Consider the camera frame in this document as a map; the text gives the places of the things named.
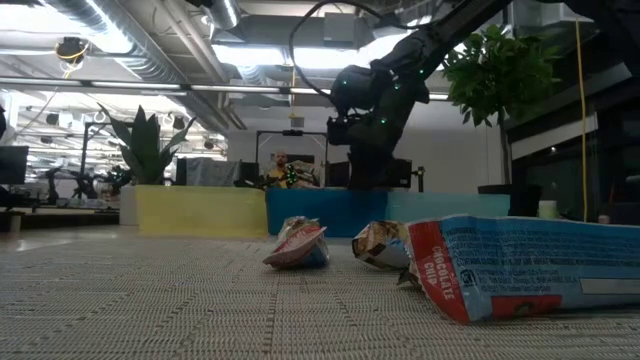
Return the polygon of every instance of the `crumpled snack bag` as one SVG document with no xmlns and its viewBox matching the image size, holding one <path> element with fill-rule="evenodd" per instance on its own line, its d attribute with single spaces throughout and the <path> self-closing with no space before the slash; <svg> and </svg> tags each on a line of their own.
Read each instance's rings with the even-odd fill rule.
<svg viewBox="0 0 640 360">
<path fill-rule="evenodd" d="M 325 229 L 317 220 L 303 216 L 285 220 L 276 249 L 262 262 L 278 269 L 325 266 L 329 262 Z"/>
<path fill-rule="evenodd" d="M 404 269 L 409 266 L 405 248 L 408 231 L 397 221 L 374 221 L 367 225 L 351 242 L 353 255 L 358 260 L 380 269 Z"/>
</svg>

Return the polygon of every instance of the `floor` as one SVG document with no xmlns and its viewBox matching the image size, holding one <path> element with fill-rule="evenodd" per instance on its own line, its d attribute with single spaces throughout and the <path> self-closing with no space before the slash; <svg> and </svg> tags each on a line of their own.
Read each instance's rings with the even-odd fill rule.
<svg viewBox="0 0 640 360">
<path fill-rule="evenodd" d="M 0 359 L 640 359 L 640 311 L 462 326 L 347 242 L 275 271 L 269 242 L 118 228 L 0 241 Z"/>
</svg>

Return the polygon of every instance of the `snack bag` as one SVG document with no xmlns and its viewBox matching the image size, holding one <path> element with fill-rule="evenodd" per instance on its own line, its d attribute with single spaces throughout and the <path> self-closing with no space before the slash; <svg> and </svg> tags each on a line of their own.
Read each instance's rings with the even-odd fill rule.
<svg viewBox="0 0 640 360">
<path fill-rule="evenodd" d="M 262 262 L 274 268 L 322 267 L 329 261 L 324 230 L 317 220 L 297 216 L 285 220 L 276 249 Z"/>
<path fill-rule="evenodd" d="M 640 227 L 451 216 L 409 233 L 423 290 L 461 323 L 640 303 Z"/>
<path fill-rule="evenodd" d="M 367 225 L 351 242 L 353 255 L 358 260 L 380 269 L 402 269 L 409 266 L 405 248 L 407 228 L 396 221 L 374 221 Z"/>
</svg>

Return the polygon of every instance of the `computer monitor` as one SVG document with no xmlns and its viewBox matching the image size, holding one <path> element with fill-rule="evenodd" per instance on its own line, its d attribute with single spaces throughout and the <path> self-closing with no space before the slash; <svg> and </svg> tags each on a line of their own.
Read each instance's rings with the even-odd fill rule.
<svg viewBox="0 0 640 360">
<path fill-rule="evenodd" d="M 24 184 L 28 155 L 28 146 L 0 146 L 0 184 Z"/>
</svg>

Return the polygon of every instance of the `green plant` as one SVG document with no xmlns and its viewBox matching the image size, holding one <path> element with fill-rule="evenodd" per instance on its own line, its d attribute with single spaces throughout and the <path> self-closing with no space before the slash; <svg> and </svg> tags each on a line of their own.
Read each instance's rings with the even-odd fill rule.
<svg viewBox="0 0 640 360">
<path fill-rule="evenodd" d="M 122 141 L 120 150 L 124 161 L 129 165 L 138 184 L 161 184 L 164 178 L 164 169 L 171 163 L 176 150 L 171 148 L 186 140 L 187 132 L 196 118 L 192 118 L 189 124 L 175 134 L 167 145 L 160 149 L 160 125 L 155 115 L 147 119 L 142 106 L 133 120 L 131 131 L 124 121 L 114 119 L 104 106 L 102 111 L 111 119 L 111 126 L 116 136 Z"/>
<path fill-rule="evenodd" d="M 445 59 L 444 75 L 451 82 L 449 100 L 460 106 L 466 124 L 492 126 L 497 114 L 505 181 L 510 182 L 509 152 L 504 121 L 521 119 L 553 91 L 553 60 L 557 47 L 543 48 L 541 38 L 509 38 L 491 25 L 471 34 L 464 50 L 453 50 Z"/>
</svg>

